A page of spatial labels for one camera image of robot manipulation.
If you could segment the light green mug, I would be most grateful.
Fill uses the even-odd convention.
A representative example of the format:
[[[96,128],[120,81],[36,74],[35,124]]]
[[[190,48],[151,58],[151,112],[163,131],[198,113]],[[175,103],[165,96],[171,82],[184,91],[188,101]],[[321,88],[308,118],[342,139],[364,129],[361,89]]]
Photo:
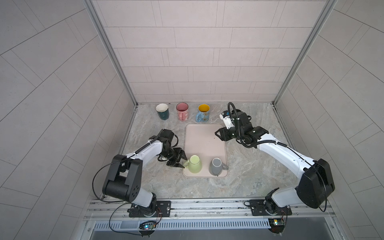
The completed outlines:
[[[197,155],[192,155],[189,160],[184,164],[184,167],[187,168],[192,174],[197,174],[202,170],[202,162],[200,157]]]

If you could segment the blue patterned mug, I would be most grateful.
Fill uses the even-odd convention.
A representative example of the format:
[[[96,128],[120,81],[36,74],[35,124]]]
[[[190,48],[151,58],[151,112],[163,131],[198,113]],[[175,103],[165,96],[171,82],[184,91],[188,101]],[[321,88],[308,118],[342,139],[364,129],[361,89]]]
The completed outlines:
[[[196,122],[207,122],[210,117],[210,106],[207,104],[201,104],[198,107],[198,113],[196,115]]]

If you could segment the dark green mug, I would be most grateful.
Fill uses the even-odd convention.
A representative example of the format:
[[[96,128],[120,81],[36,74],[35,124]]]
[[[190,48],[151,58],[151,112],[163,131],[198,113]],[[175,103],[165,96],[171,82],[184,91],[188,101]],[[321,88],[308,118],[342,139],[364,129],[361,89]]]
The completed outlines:
[[[158,104],[156,106],[156,111],[161,120],[167,120],[170,116],[169,107],[167,104]]]

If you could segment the pink patterned mug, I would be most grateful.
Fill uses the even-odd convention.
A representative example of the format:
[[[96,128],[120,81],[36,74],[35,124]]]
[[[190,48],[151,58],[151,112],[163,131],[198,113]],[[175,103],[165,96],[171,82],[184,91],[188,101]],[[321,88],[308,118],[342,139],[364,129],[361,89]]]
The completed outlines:
[[[189,105],[187,103],[179,103],[176,106],[178,112],[178,119],[182,122],[187,121],[189,118]]]

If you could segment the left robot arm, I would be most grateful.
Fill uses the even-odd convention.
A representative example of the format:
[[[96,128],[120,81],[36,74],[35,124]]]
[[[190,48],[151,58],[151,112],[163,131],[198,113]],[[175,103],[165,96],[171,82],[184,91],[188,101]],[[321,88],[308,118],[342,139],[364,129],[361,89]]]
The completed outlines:
[[[172,145],[176,135],[167,129],[152,136],[146,144],[128,155],[116,155],[108,170],[102,193],[121,201],[136,205],[147,216],[157,211],[156,194],[141,188],[143,167],[154,157],[167,166],[184,168],[181,159],[186,160],[186,153],[177,145]]]

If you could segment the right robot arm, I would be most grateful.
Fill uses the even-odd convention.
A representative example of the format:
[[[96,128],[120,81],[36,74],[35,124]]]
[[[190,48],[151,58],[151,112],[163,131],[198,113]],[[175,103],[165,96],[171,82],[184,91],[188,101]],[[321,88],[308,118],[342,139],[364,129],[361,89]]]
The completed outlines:
[[[304,203],[317,209],[326,203],[335,190],[329,163],[323,159],[313,160],[280,142],[266,129],[253,127],[251,117],[246,113],[224,111],[220,115],[225,126],[215,132],[222,141],[235,139],[245,148],[258,148],[286,166],[300,180],[298,186],[276,188],[265,197],[264,206],[270,215],[276,215],[282,208]]]

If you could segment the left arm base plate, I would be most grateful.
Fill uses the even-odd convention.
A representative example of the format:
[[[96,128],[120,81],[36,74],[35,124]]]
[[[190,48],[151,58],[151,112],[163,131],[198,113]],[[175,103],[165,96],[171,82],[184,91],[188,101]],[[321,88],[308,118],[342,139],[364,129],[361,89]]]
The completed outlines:
[[[132,204],[128,210],[130,218],[155,218],[169,217],[171,211],[171,201],[157,201],[151,203],[148,208]]]

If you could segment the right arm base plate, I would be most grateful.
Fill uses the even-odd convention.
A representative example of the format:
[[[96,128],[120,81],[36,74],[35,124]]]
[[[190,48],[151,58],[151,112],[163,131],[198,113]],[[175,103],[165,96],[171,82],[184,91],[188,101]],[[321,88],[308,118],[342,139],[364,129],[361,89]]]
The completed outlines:
[[[253,216],[283,216],[292,215],[292,211],[287,206],[284,208],[278,207],[272,201],[267,200],[249,200],[247,205],[252,212]]]

